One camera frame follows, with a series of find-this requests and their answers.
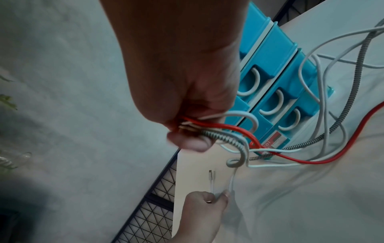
table surface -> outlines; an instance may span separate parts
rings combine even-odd
[[[384,16],[382,0],[327,0],[282,27],[304,53],[343,33],[371,28]],[[337,55],[363,35],[332,42],[318,53]],[[372,41],[366,63],[384,64],[384,36]],[[358,50],[346,58],[356,59]],[[324,67],[329,61],[322,59]],[[328,84],[335,89],[330,109],[340,114],[349,95],[354,65],[337,63]],[[362,117],[384,99],[384,71],[364,69],[358,97],[343,123],[351,134]],[[329,165],[287,168],[241,167],[215,242],[382,242],[384,237],[384,112],[368,123],[353,148]],[[307,127],[295,142],[313,131]],[[331,136],[337,146],[341,132]],[[301,153],[308,158],[319,147]],[[215,192],[227,187],[234,157],[219,146],[206,153],[181,151],[178,156],[173,233],[177,232],[185,196],[209,191],[208,170],[215,170]]]

fingernail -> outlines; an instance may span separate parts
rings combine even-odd
[[[223,191],[223,194],[224,194],[227,198],[229,198],[229,197],[231,196],[231,193],[230,193],[228,190],[224,190],[224,191]]]

bundle of cables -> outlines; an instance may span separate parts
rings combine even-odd
[[[374,65],[368,65],[368,64],[364,63],[367,49],[368,49],[368,46],[370,45],[372,39],[384,33],[383,25],[384,25],[384,19],[381,20],[375,26],[375,28],[356,31],[356,32],[352,32],[352,33],[347,33],[347,34],[332,38],[332,39],[322,43],[321,45],[315,47],[313,50],[311,50],[309,52],[309,54],[306,55],[306,57],[302,61],[301,65],[298,69],[299,80],[300,80],[301,84],[303,85],[305,91],[308,92],[308,94],[320,106],[317,124],[316,124],[315,130],[313,131],[311,139],[309,141],[304,142],[304,143],[300,143],[298,145],[289,146],[289,147],[286,147],[283,149],[264,148],[261,145],[261,143],[257,140],[257,138],[253,135],[253,133],[258,128],[257,118],[253,114],[248,113],[248,112],[243,112],[243,111],[229,111],[229,112],[226,112],[224,114],[215,114],[215,115],[211,115],[211,116],[201,117],[199,119],[193,119],[193,118],[183,116],[182,119],[184,120],[184,122],[181,123],[180,128],[181,129],[187,129],[187,130],[194,131],[194,132],[198,132],[201,135],[204,135],[208,138],[221,141],[220,146],[223,147],[225,150],[232,152],[232,153],[240,153],[240,158],[229,159],[226,162],[226,165],[228,167],[235,168],[233,175],[232,175],[232,178],[231,178],[230,188],[232,186],[233,177],[236,173],[237,168],[242,166],[243,164],[246,164],[246,166],[249,168],[290,167],[290,166],[296,166],[296,165],[302,165],[302,164],[311,164],[311,165],[326,164],[326,163],[330,163],[330,162],[333,162],[333,161],[339,159],[341,156],[343,156],[351,148],[351,146],[356,141],[357,137],[359,136],[359,134],[363,130],[363,127],[368,122],[370,117],[374,113],[376,113],[378,110],[380,110],[382,107],[384,107],[384,102],[382,102],[382,103],[378,104],[376,107],[374,107],[368,114],[366,114],[365,117],[363,118],[363,120],[360,122],[359,126],[357,127],[356,131],[353,133],[351,138],[348,140],[348,134],[347,134],[347,131],[345,130],[345,128],[343,127],[342,122],[344,121],[344,119],[348,115],[349,111],[351,110],[351,107],[352,107],[354,100],[357,96],[359,86],[360,86],[360,80],[361,80],[361,76],[362,76],[362,69],[363,69],[363,67],[375,68],[375,69],[384,68],[384,66],[374,66]],[[352,36],[352,35],[363,34],[363,33],[369,33],[369,34],[367,35],[367,37],[363,41],[356,43],[355,45],[349,47],[348,49],[343,51],[337,57],[331,57],[328,55],[321,55],[321,54],[319,54],[319,55],[313,54],[320,47],[322,47],[323,45],[326,45],[327,43],[330,43],[331,41],[334,41],[334,40],[337,40],[340,38],[344,38],[344,37],[348,37],[348,36]],[[351,60],[342,59],[345,55],[347,55],[349,52],[351,52],[353,49],[355,49],[359,46],[361,46],[361,48],[360,48],[356,62],[351,61]],[[319,98],[316,97],[316,95],[314,95],[313,92],[306,85],[304,78],[303,78],[303,75],[302,75],[303,66],[304,66],[305,62],[310,57],[313,58],[313,60],[316,64],[316,68],[317,68],[317,82],[318,82]],[[332,62],[325,69],[324,73],[322,73],[321,63],[320,63],[319,57],[332,60]],[[334,64],[336,62],[344,62],[344,63],[350,63],[350,64],[356,65],[353,85],[352,85],[352,89],[351,89],[349,98],[346,102],[346,105],[345,105],[343,111],[341,112],[341,114],[338,117],[328,110],[328,104],[327,104],[328,96],[326,94],[327,76],[328,76],[329,71],[331,70],[331,68],[334,66]],[[251,90],[252,92],[254,92],[257,89],[257,86],[259,85],[259,76],[257,75],[257,71],[255,73],[255,76],[256,76],[256,82],[255,82],[254,87]],[[328,114],[335,120],[335,123],[331,127],[328,126]],[[226,117],[226,116],[241,116],[241,117],[248,118],[252,121],[253,126],[252,126],[251,130],[248,131],[248,130],[245,130],[243,128],[232,126],[232,125],[210,123],[210,122],[205,121],[205,120],[210,120],[213,118]],[[324,133],[321,134],[320,136],[317,136],[322,123],[324,124]],[[340,149],[326,155],[329,135],[331,133],[333,133],[338,127],[341,128],[341,130],[343,132],[343,136],[344,136],[342,146],[340,147]],[[246,138],[251,140],[250,144],[248,144]],[[310,145],[316,144],[320,141],[323,141],[322,149],[321,149],[320,154],[318,156],[316,156],[314,159],[310,159],[310,160],[306,161],[306,160],[295,159],[295,158],[289,157],[287,155],[281,154],[281,153],[296,153],[296,152],[300,151],[301,149],[308,147]],[[224,144],[232,145],[233,147],[237,148],[238,151],[231,150],[231,149],[227,148]],[[267,152],[267,153],[264,153],[263,155],[256,156],[256,157],[250,157],[250,155],[249,155],[250,152]],[[249,164],[249,161],[265,160],[265,159],[268,159],[274,155],[282,157],[282,158],[290,160],[290,161],[294,161],[295,163],[289,163],[289,164],[271,163],[271,161],[266,161],[269,163],[262,164],[262,165],[250,165]]]

